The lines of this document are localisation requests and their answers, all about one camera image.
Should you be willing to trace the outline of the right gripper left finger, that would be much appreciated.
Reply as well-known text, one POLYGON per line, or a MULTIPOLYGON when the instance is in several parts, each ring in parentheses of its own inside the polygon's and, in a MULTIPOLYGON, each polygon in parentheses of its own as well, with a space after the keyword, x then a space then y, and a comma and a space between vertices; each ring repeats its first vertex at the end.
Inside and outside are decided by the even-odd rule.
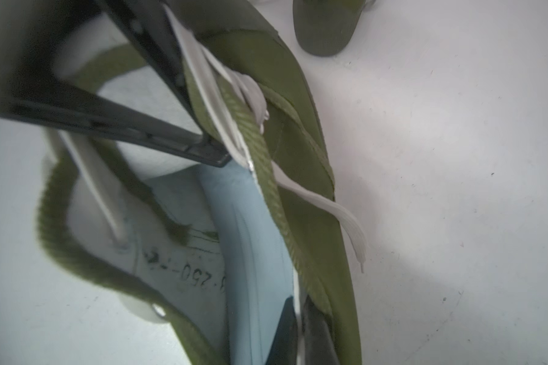
POLYGON ((298 325, 293 297, 283 307, 266 365, 296 365, 298 351, 298 325))

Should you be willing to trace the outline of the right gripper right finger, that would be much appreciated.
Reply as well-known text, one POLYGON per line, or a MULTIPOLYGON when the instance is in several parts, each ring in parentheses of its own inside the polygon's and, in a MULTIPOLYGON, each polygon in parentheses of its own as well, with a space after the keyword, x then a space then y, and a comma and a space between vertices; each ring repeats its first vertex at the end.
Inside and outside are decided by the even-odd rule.
POLYGON ((304 324, 304 356, 307 365, 339 365, 333 339, 324 314, 306 297, 302 319, 304 324))

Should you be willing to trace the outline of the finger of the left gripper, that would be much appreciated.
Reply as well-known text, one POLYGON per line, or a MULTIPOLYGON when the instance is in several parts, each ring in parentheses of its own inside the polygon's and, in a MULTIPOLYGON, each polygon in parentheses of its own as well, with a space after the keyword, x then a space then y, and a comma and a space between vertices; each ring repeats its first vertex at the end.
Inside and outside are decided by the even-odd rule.
POLYGON ((147 65, 152 67, 197 130, 185 129, 129 107, 109 121, 93 122, 93 133, 123 137, 207 137, 208 132, 194 116, 185 85, 183 54, 164 13, 164 2, 96 1, 95 4, 111 19, 147 65))
POLYGON ((0 118, 123 141, 213 167, 231 160, 206 133, 196 135, 47 73, 0 78, 0 118))

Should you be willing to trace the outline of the blue insole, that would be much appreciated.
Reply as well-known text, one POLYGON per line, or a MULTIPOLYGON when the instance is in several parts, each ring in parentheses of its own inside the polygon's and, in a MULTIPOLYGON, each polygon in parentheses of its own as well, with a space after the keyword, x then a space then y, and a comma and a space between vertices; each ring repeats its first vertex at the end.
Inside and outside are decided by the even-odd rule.
POLYGON ((284 303, 294 299, 286 244, 251 173, 234 161, 197 176, 225 259, 230 362, 266 364, 284 303))

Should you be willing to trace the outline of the green shoe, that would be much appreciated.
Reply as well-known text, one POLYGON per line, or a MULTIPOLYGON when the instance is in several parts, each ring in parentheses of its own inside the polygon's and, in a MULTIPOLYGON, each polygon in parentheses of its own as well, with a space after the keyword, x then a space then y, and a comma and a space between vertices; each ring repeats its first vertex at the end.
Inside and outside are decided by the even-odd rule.
MULTIPOLYGON (((286 244, 296 364, 306 364, 306 297, 326 318, 339 364, 362 363, 344 239, 364 263, 365 234, 336 203, 320 120, 295 56, 247 1, 163 2, 194 116, 230 154, 227 164, 251 173, 286 244)), ((194 126, 105 13, 73 30, 55 70, 104 99, 194 126)), ((37 232, 46 254, 71 274, 124 295, 135 315, 170 324, 186 363, 232 364, 225 259, 197 176, 205 164, 55 129, 45 135, 53 166, 37 232)))
POLYGON ((368 0, 294 0, 293 25, 298 45, 313 56, 330 57, 351 41, 368 0))

